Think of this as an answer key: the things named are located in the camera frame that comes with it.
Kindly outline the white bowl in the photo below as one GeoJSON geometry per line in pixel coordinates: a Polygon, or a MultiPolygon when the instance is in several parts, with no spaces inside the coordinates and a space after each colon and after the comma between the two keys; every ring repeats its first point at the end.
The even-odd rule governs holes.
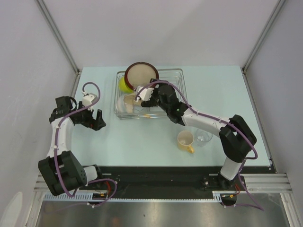
{"type": "Polygon", "coordinates": [[[119,113],[127,113],[126,110],[125,110],[124,102],[123,102],[124,96],[125,96],[125,95],[120,96],[120,97],[118,98],[117,103],[116,103],[116,110],[117,110],[119,113]]]}

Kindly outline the red rimmed beige plate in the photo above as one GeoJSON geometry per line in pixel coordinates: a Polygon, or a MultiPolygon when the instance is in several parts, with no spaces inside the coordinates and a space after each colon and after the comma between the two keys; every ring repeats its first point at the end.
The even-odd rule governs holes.
{"type": "Polygon", "coordinates": [[[125,86],[130,91],[149,84],[151,79],[159,79],[159,73],[153,65],[146,62],[133,63],[124,74],[125,86]]]}

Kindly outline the lime green bowl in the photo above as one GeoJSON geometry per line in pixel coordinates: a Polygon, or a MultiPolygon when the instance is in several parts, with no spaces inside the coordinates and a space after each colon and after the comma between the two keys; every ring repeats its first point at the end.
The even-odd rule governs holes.
{"type": "Polygon", "coordinates": [[[128,87],[128,85],[125,82],[125,77],[121,77],[121,79],[119,80],[119,89],[124,92],[124,93],[132,93],[133,90],[131,88],[128,87]]]}

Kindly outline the yellow mug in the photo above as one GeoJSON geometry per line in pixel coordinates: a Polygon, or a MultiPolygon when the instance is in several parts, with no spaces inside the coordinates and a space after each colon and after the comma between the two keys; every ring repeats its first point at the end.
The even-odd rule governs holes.
{"type": "Polygon", "coordinates": [[[181,131],[177,136],[177,146],[182,151],[187,151],[191,154],[195,152],[193,148],[194,135],[190,131],[181,131]]]}

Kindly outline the beige bird pattern plate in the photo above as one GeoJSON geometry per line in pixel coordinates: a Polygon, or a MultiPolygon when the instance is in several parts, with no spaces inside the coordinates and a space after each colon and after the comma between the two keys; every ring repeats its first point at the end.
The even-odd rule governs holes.
{"type": "Polygon", "coordinates": [[[131,93],[124,96],[123,99],[125,110],[127,113],[133,113],[135,106],[141,106],[142,100],[136,100],[136,93],[131,93]]]}

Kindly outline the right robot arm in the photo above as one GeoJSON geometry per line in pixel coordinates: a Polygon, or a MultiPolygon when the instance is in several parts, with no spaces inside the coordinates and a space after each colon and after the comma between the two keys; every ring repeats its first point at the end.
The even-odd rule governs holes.
{"type": "Polygon", "coordinates": [[[217,176],[216,187],[231,189],[235,185],[236,175],[249,159],[248,153],[254,153],[252,160],[258,158],[254,147],[257,138],[240,115],[222,118],[200,112],[188,103],[175,85],[164,80],[138,86],[135,92],[136,101],[159,106],[173,123],[195,127],[220,139],[226,158],[217,176]]]}

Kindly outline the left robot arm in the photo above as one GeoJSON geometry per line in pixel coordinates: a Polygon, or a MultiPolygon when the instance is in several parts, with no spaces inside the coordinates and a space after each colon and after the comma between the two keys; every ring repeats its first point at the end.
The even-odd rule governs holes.
{"type": "Polygon", "coordinates": [[[73,97],[56,98],[57,107],[51,113],[52,141],[47,157],[38,162],[38,169],[54,196],[76,190],[89,183],[94,189],[101,188],[105,178],[96,165],[83,167],[71,152],[73,128],[81,124],[95,131],[106,126],[102,111],[93,117],[92,103],[98,101],[97,95],[85,94],[77,103],[73,97]]]}

